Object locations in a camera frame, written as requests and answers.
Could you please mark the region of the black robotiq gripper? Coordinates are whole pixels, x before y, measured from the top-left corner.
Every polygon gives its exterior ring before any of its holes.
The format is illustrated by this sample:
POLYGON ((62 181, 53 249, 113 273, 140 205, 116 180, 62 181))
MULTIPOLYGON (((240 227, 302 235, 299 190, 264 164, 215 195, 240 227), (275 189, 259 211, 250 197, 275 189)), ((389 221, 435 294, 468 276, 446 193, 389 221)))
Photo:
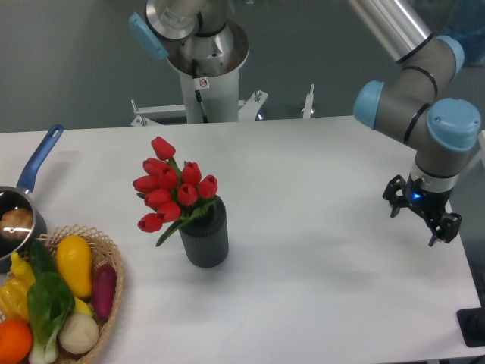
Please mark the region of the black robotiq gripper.
POLYGON ((391 179, 383 192, 383 199, 391 208, 390 217, 395 218, 401 209, 409 208, 422 218, 430 228, 432 237, 428 246, 437 242, 451 243, 458 235, 462 223, 462 216, 458 213, 446 211, 452 189, 442 192, 432 192, 423 189, 421 179, 405 182, 401 175, 391 179))

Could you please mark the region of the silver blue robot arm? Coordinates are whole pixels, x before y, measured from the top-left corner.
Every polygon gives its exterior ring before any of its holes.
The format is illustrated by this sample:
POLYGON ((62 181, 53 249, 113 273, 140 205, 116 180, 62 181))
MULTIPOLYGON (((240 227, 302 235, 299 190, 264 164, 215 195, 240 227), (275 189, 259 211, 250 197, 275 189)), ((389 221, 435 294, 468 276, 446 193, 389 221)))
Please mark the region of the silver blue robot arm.
MULTIPOLYGON (((351 6, 400 66, 392 83, 371 81, 359 92, 356 120, 416 152, 408 177, 394 177, 383 198, 392 214, 407 208, 430 228, 432 241, 451 242, 462 218, 446 204, 481 128, 479 111, 441 92, 462 68, 465 55, 449 36, 435 36, 406 1, 353 1, 351 6)), ((226 16, 224 1, 149 1, 129 28, 153 58, 168 60, 180 75, 191 124, 240 121, 239 68, 246 34, 226 16)))

